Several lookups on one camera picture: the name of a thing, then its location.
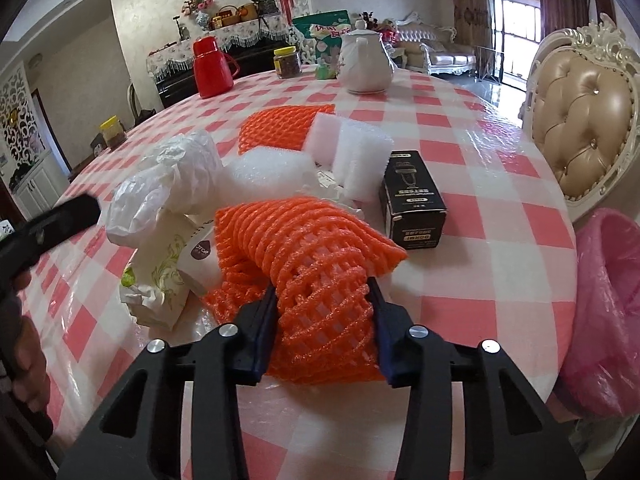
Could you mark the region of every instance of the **black box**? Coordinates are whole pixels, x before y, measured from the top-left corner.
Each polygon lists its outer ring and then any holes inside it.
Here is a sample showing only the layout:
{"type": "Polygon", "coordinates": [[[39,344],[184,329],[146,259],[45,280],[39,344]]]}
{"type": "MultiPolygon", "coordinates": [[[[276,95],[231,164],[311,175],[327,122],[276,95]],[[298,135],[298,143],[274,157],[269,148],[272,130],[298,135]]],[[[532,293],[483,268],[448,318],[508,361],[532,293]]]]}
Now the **black box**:
{"type": "Polygon", "coordinates": [[[380,203],[386,235],[396,244],[407,250],[438,245],[447,207],[420,153],[391,152],[380,203]]]}

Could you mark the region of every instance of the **white sofa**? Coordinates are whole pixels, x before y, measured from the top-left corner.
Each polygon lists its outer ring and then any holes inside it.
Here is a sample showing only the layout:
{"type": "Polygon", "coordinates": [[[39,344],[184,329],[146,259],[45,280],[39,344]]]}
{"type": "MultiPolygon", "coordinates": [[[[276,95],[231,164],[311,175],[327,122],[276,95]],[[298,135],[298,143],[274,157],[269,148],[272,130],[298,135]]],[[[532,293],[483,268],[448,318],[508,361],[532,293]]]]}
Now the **white sofa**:
{"type": "Polygon", "coordinates": [[[453,43],[457,31],[453,27],[427,25],[416,12],[405,20],[394,22],[400,47],[407,56],[406,68],[427,74],[462,75],[475,70],[474,48],[453,43]]]}

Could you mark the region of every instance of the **plastic bag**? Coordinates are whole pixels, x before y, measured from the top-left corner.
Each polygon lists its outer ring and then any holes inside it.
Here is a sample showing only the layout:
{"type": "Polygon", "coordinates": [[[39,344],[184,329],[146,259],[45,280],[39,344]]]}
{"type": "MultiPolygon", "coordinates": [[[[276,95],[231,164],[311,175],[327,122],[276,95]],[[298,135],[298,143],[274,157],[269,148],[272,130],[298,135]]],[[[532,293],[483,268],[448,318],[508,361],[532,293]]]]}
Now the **plastic bag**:
{"type": "Polygon", "coordinates": [[[141,171],[115,191],[106,216],[113,244],[138,248],[148,239],[166,208],[174,213],[213,215],[218,206],[222,161],[213,138],[199,130],[154,146],[141,171]]]}
{"type": "Polygon", "coordinates": [[[640,227],[603,208],[576,243],[574,336],[554,391],[577,415],[640,413],[640,227]]]}

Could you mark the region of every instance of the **person's arm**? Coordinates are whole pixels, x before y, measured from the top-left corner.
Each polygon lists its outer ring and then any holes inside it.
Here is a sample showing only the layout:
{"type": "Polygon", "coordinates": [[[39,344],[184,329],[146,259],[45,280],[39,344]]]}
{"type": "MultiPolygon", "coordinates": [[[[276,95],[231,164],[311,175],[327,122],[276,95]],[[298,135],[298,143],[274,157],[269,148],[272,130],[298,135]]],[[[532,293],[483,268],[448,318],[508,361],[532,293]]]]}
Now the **person's arm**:
{"type": "MultiPolygon", "coordinates": [[[[25,272],[16,278],[15,290],[31,283],[31,274],[25,272]]],[[[14,380],[14,395],[26,403],[32,412],[43,411],[49,403],[51,390],[47,375],[47,359],[40,346],[40,336],[31,318],[22,318],[22,332],[15,344],[15,357],[22,372],[14,380]]]]}

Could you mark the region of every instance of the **round table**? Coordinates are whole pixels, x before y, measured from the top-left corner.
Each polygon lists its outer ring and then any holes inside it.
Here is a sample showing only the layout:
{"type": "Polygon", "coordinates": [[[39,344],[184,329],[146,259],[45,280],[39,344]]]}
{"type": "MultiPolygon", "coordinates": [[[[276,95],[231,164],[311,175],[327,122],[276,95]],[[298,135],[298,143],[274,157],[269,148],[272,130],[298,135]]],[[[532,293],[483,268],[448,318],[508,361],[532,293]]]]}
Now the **round table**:
{"type": "MultiPolygon", "coordinates": [[[[238,156],[239,127],[251,113],[321,103],[384,128],[396,149],[419,150],[449,209],[440,245],[410,252],[391,275],[392,301],[451,342],[499,341],[546,399],[575,309],[575,239],[564,198],[531,140],[448,82],[398,70],[385,94],[355,96],[335,80],[316,81],[309,67],[290,80],[249,76],[226,94],[195,95],[145,121],[124,145],[95,159],[62,200],[88,192],[106,207],[146,150],[175,134],[207,130],[226,161],[238,156]]],[[[373,223],[377,209],[368,213],[373,223]]],[[[52,379],[49,415],[63,445],[151,338],[182,344],[215,326],[191,296],[173,333],[137,326],[117,291],[131,254],[106,239],[100,222],[44,256],[26,291],[25,309],[41,333],[52,379]]],[[[407,389],[293,386],[265,377],[255,388],[240,387],[238,397],[252,478],[393,478],[407,389]]],[[[462,389],[454,388],[452,478],[462,478],[463,429],[462,389]]],[[[188,478],[188,439],[182,448],[188,478]]]]}

